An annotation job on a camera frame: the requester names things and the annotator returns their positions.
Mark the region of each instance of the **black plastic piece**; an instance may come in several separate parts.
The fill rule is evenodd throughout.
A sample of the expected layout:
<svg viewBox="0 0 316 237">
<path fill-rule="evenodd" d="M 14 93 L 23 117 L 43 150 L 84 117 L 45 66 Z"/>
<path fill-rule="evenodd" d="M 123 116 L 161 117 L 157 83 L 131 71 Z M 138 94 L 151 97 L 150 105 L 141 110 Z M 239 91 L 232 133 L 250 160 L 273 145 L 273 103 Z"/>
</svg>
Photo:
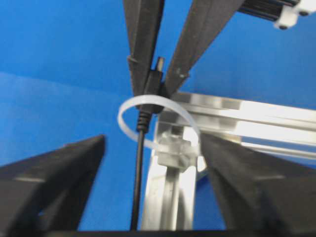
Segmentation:
<svg viewBox="0 0 316 237">
<path fill-rule="evenodd" d="M 33 237 L 277 237 L 271 233 L 254 231 L 84 231 L 31 232 Z"/>
<path fill-rule="evenodd" d="M 201 150 L 228 229 L 316 233 L 316 170 L 210 134 Z"/>
<path fill-rule="evenodd" d="M 150 73 L 164 0 L 124 0 L 131 55 L 128 64 L 134 96 L 144 94 Z"/>
<path fill-rule="evenodd" d="M 0 236 L 75 230 L 104 149 L 100 135 L 1 167 Z"/>
<path fill-rule="evenodd" d="M 170 98 L 244 0 L 193 0 L 169 65 L 162 95 Z"/>
</svg>

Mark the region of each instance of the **blue background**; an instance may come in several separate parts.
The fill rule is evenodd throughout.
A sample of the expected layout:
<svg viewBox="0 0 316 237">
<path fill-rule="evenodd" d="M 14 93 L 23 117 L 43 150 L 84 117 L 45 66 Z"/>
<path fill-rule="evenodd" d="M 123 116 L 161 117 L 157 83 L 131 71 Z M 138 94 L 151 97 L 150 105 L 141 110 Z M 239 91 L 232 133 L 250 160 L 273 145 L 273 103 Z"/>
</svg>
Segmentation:
<svg viewBox="0 0 316 237">
<path fill-rule="evenodd" d="M 166 65 L 190 4 L 166 1 L 155 52 Z M 182 91 L 316 109 L 315 22 L 316 15 L 300 17 L 280 31 L 237 13 Z M 0 165 L 108 137 L 81 230 L 129 227 L 136 144 L 116 122 L 119 105 L 132 96 L 128 54 L 120 0 L 0 0 Z M 136 111 L 125 119 L 135 124 Z M 145 177 L 149 156 L 146 150 Z M 207 179 L 196 201 L 195 229 L 224 228 Z"/>
</svg>

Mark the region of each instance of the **black cable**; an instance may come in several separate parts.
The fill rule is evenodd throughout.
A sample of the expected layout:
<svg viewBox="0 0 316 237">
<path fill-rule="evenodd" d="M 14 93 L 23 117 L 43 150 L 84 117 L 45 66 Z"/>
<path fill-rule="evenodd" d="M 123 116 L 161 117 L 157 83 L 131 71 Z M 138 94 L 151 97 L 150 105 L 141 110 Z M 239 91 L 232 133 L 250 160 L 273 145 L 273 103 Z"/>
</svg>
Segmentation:
<svg viewBox="0 0 316 237">
<path fill-rule="evenodd" d="M 136 155 L 136 173 L 135 173 L 135 184 L 134 184 L 132 220 L 130 223 L 130 229 L 132 231 L 137 230 L 137 223 L 138 223 L 140 191 L 141 191 L 141 181 L 142 181 L 144 139 L 145 139 L 144 131 L 139 131 L 137 155 Z"/>
<path fill-rule="evenodd" d="M 144 140 L 145 140 L 145 134 L 148 132 L 151 118 L 152 118 L 152 114 L 142 112 L 142 111 L 139 112 L 137 128 L 136 128 L 139 134 L 138 134 L 137 155 L 136 155 L 133 209 L 132 209 L 132 219 L 130 223 L 130 229 L 132 231 L 137 230 L 139 206 L 140 206 L 140 191 L 141 191 L 141 182 L 142 182 Z"/>
</svg>

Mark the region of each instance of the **blue wall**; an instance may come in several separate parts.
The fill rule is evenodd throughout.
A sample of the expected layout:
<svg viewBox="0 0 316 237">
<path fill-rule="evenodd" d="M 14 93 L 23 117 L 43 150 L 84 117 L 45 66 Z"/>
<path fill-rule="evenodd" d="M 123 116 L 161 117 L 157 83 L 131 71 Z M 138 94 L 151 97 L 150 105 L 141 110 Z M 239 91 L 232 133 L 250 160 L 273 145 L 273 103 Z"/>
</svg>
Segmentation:
<svg viewBox="0 0 316 237">
<path fill-rule="evenodd" d="M 166 1 L 155 57 L 167 65 L 190 3 Z M 316 109 L 315 22 L 316 15 L 301 18 L 283 32 L 237 13 L 182 90 Z M 106 134 L 80 229 L 127 230 L 136 144 L 116 123 L 119 105 L 132 96 L 121 1 L 0 0 L 0 32 L 0 165 Z M 134 124 L 136 111 L 126 120 Z M 211 193 L 201 180 L 196 229 L 224 227 Z"/>
</svg>

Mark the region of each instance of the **screw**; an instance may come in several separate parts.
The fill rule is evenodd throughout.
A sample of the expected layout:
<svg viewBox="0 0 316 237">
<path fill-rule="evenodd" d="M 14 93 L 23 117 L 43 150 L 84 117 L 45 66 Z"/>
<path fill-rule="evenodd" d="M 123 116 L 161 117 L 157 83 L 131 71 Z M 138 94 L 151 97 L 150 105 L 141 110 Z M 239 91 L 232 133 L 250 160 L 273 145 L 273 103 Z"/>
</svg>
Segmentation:
<svg viewBox="0 0 316 237">
<path fill-rule="evenodd" d="M 300 15 L 301 15 L 301 16 L 308 16 L 309 14 L 308 14 L 308 12 L 306 12 L 306 11 L 300 11 Z"/>
<path fill-rule="evenodd" d="M 287 26 L 279 26 L 279 28 L 280 28 L 281 30 L 286 30 L 286 29 L 287 29 Z"/>
</svg>

